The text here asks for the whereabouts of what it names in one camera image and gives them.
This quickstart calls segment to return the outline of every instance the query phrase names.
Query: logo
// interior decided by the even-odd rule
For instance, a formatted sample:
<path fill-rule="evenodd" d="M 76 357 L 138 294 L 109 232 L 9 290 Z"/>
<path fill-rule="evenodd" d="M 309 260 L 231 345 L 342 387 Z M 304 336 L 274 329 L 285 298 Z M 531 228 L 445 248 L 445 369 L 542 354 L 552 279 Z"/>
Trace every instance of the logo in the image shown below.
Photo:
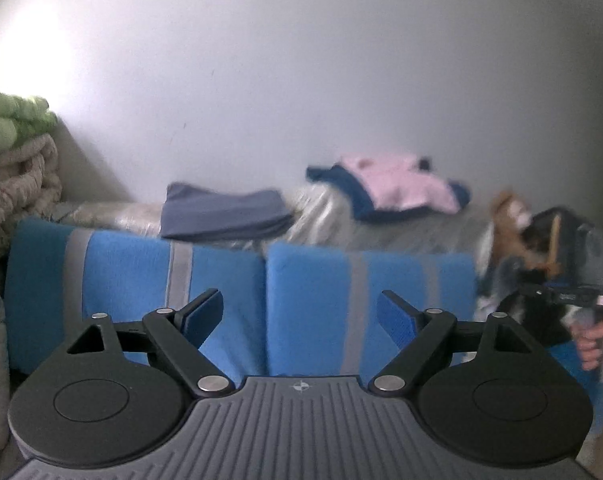
<path fill-rule="evenodd" d="M 294 390 L 297 390 L 299 393 L 304 393 L 306 390 L 308 390 L 308 388 L 310 388 L 310 384 L 307 383 L 306 381 L 297 381 L 296 383 L 293 384 L 293 386 L 291 386 L 291 388 L 293 388 Z"/>

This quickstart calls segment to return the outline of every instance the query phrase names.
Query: folded clothes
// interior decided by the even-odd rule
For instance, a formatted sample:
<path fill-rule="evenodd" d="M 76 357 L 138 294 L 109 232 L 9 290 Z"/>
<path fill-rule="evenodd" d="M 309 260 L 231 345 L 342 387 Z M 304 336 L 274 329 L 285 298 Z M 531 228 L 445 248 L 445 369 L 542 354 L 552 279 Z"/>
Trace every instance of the folded clothes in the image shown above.
<path fill-rule="evenodd" d="M 432 211 L 455 214 L 470 202 L 470 191 L 429 171 L 417 157 L 349 157 L 332 168 L 309 166 L 306 177 L 348 195 L 353 217 L 369 222 L 403 220 Z"/>
<path fill-rule="evenodd" d="M 23 99 L 0 92 L 0 152 L 50 133 L 56 126 L 57 116 L 48 109 L 46 99 Z"/>
<path fill-rule="evenodd" d="M 292 223 L 293 216 L 274 189 L 234 195 L 175 182 L 166 190 L 160 234 L 187 242 L 270 238 Z"/>

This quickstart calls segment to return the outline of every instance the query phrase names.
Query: pink garment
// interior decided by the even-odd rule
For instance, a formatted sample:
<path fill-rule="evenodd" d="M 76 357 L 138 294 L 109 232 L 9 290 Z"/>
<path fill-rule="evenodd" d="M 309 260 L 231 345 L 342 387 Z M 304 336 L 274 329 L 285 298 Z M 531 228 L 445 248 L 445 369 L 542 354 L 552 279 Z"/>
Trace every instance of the pink garment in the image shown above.
<path fill-rule="evenodd" d="M 451 186 L 433 173 L 419 171 L 417 155 L 343 156 L 339 164 L 360 182 L 377 210 L 428 206 L 448 214 L 459 212 Z"/>

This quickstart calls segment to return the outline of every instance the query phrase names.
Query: wooden stick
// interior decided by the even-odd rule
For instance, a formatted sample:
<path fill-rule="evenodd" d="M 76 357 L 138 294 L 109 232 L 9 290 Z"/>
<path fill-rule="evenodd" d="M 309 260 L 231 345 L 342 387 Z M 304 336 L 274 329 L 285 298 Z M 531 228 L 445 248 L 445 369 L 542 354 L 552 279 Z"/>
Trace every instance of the wooden stick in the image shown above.
<path fill-rule="evenodd" d="M 550 227 L 550 242 L 548 247 L 548 259 L 546 266 L 548 269 L 547 275 L 549 278 L 554 278 L 559 274 L 559 266 L 557 264 L 557 254 L 559 253 L 559 230 L 561 229 L 561 215 L 557 213 L 552 219 Z"/>

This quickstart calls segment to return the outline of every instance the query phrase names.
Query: black circular pad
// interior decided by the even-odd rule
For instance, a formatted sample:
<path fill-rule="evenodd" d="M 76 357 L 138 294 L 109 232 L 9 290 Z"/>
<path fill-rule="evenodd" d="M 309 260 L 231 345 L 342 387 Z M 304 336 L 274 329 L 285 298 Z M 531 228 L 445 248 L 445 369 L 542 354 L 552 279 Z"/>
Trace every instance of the black circular pad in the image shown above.
<path fill-rule="evenodd" d="M 184 415 L 179 385 L 121 352 L 57 352 L 13 396 L 8 421 L 29 454 L 61 466 L 123 463 L 167 438 Z"/>
<path fill-rule="evenodd" d="M 548 405 L 543 390 L 512 379 L 492 379 L 475 388 L 472 398 L 486 415 L 501 420 L 529 420 Z"/>
<path fill-rule="evenodd" d="M 106 420 L 127 404 L 127 389 L 105 379 L 85 379 L 64 386 L 54 400 L 57 413 L 75 422 Z"/>
<path fill-rule="evenodd" d="M 538 466 L 576 456 L 592 407 L 579 384 L 547 359 L 492 352 L 441 370 L 417 398 L 425 426 L 454 452 L 492 465 Z"/>

